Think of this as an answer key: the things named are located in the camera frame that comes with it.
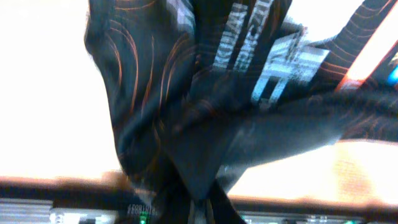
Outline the black cycling jersey orange print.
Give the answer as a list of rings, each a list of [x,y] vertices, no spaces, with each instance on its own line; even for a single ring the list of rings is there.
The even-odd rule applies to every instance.
[[[242,223],[252,166],[397,142],[397,84],[348,71],[396,1],[89,2],[116,155],[152,223]]]

